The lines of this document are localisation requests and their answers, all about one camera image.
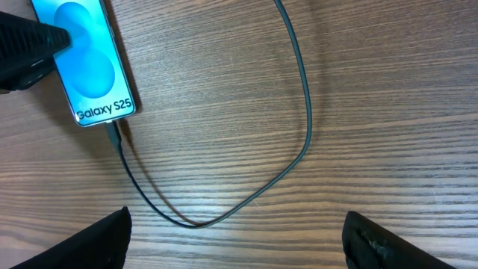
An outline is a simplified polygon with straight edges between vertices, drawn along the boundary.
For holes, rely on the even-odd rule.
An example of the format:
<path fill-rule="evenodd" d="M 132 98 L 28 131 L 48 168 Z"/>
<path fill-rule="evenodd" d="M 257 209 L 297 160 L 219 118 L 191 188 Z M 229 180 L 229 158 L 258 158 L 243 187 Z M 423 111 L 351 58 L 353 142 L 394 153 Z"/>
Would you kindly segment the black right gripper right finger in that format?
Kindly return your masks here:
<path fill-rule="evenodd" d="M 455 269 L 356 211 L 347 213 L 342 243 L 349 269 Z"/>

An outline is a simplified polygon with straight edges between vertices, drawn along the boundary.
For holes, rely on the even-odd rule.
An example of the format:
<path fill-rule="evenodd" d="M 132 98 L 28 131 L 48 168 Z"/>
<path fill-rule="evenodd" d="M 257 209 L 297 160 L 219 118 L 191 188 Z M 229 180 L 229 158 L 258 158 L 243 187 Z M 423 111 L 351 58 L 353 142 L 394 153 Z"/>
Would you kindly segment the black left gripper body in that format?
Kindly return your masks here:
<path fill-rule="evenodd" d="M 27 90 L 55 69 L 53 58 L 43 59 L 1 79 L 1 93 Z"/>

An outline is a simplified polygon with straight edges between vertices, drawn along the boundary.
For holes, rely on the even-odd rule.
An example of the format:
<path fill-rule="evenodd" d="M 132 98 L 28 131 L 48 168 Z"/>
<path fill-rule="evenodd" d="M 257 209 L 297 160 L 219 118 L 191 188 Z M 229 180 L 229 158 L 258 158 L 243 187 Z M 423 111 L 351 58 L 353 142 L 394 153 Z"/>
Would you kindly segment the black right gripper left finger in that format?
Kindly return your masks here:
<path fill-rule="evenodd" d="M 126 206 L 12 269 L 122 269 L 131 240 Z"/>

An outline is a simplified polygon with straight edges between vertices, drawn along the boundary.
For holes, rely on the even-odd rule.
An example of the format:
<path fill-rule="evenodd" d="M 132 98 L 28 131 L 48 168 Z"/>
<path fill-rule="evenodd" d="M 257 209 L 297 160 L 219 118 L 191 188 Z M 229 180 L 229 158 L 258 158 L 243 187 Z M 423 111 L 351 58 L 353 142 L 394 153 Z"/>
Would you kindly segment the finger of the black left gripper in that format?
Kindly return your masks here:
<path fill-rule="evenodd" d="M 63 28 L 1 12 L 1 73 L 18 72 L 70 45 Z"/>

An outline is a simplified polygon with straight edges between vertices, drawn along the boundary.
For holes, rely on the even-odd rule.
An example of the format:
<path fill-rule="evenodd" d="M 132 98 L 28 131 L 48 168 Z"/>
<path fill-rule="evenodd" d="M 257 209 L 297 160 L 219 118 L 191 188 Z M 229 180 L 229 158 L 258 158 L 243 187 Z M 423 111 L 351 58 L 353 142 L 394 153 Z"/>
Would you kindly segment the blue Galaxy smartphone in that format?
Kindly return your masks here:
<path fill-rule="evenodd" d="M 137 110 L 102 0 L 32 0 L 41 23 L 65 29 L 71 45 L 54 55 L 76 123 L 94 126 Z"/>

